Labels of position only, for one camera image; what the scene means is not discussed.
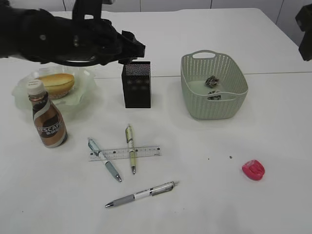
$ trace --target white bottle cap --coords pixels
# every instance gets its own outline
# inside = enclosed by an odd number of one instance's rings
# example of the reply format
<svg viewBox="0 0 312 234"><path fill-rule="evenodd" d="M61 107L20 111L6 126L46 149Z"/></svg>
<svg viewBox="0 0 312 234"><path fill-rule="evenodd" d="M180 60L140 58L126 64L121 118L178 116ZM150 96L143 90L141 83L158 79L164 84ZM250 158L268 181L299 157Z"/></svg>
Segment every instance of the white bottle cap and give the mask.
<svg viewBox="0 0 312 234"><path fill-rule="evenodd" d="M27 83L28 95L38 95L43 93L45 90L43 82L39 79L31 80Z"/></svg>

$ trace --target basket handle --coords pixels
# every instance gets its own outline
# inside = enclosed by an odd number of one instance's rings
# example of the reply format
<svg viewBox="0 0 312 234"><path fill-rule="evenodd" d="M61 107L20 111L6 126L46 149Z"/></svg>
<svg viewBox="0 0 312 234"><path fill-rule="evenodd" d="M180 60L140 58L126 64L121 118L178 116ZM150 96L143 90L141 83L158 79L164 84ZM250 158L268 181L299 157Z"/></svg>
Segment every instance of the basket handle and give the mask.
<svg viewBox="0 0 312 234"><path fill-rule="evenodd" d="M214 56L211 57L211 58L204 58L204 59L214 59L216 57L216 55L218 54L217 52L215 51L212 51L212 50L199 50L199 51L196 51L194 53L191 53L189 55L192 56L193 59L203 59L203 58L194 58L194 55L197 55L197 54L203 54L203 53L207 53L207 54L213 54Z"/></svg>

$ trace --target pen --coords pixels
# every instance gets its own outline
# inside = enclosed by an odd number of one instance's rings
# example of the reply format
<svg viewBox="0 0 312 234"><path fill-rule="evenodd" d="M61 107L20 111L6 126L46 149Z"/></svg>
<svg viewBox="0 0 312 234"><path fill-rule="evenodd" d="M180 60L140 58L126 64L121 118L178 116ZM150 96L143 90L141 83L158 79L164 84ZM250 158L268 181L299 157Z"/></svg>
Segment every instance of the pen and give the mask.
<svg viewBox="0 0 312 234"><path fill-rule="evenodd" d="M135 174L137 170L137 159L136 159L136 152L134 150L133 145L133 128L130 124L128 124L126 128L126 139L128 143L128 150L130 155L130 165L132 173Z"/></svg>
<svg viewBox="0 0 312 234"><path fill-rule="evenodd" d="M143 198L143 197L146 197L146 196L149 196L149 195L154 196L154 195L157 195L157 194L169 192L178 183L179 183L179 181L172 181L172 182L169 182L169 183L165 183L165 184L159 185L157 187L153 187L153 188L150 188L150 189L138 192L136 194L131 194L131 195L128 195L128 196L124 196L124 197L119 198L117 200L114 200L114 201L112 201L110 203L107 203L105 205L105 207L119 206L119 205L122 205L122 204L125 204L125 203L128 203L128 202L132 202L132 201L135 201L135 200L137 200L139 198Z"/></svg>
<svg viewBox="0 0 312 234"><path fill-rule="evenodd" d="M102 151L100 151L100 148L97 146L97 144L95 143L95 141L88 137L88 146L89 148L93 151L93 153L96 156L99 156L100 154L103 154ZM115 169L115 167L112 165L112 163L109 160L105 160L105 167L107 168L107 170L112 174L112 176L118 181L118 182L122 182L122 179L118 173L118 171Z"/></svg>

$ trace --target ruler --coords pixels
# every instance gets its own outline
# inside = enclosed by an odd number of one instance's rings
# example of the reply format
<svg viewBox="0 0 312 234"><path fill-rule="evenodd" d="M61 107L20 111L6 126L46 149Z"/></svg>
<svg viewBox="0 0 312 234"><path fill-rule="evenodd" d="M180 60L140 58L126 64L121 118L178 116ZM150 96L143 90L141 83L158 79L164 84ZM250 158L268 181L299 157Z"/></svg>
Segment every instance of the ruler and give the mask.
<svg viewBox="0 0 312 234"><path fill-rule="evenodd" d="M159 145L135 147L134 150L136 152L136 157L161 156ZM91 152L89 156L89 161L103 161L103 160L114 160L114 159L125 159L125 158L130 158L128 148L100 150L98 152L98 155Z"/></svg>

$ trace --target gray and white pen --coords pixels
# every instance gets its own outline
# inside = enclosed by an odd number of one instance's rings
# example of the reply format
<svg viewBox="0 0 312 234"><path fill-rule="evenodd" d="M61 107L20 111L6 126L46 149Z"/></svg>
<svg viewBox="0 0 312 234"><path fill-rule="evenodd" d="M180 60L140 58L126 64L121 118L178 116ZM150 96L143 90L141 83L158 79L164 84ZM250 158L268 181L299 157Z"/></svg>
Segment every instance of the gray and white pen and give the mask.
<svg viewBox="0 0 312 234"><path fill-rule="evenodd" d="M150 189L147 189L147 190L143 190L143 191L138 192L136 194L131 194L131 195L119 198L117 200L114 200L114 201L106 204L105 207L119 206L119 205L122 205L122 204L125 204L125 203L128 203L128 202L132 202L132 201L135 201L137 199L140 199L140 198L143 198L143 197L146 197L146 196L150 196L150 195L154 196L154 195L157 195L157 194L162 194L162 193L165 193L165 192L169 192L178 183L179 183L179 181L172 181L172 182L169 182L169 183L165 183L165 184L159 185L157 187L153 187L153 188L150 188Z"/></svg>
<svg viewBox="0 0 312 234"><path fill-rule="evenodd" d="M97 146L97 144L95 143L95 141L88 137L88 146L89 148L93 151L93 153L96 156L99 156L100 154L103 155L102 151L100 151L100 148ZM122 179L118 173L118 171L115 169L115 167L112 165L112 163L109 160L104 160L103 163L105 163L105 167L107 168L107 170L112 174L112 176L118 181L118 182L122 182Z"/></svg>

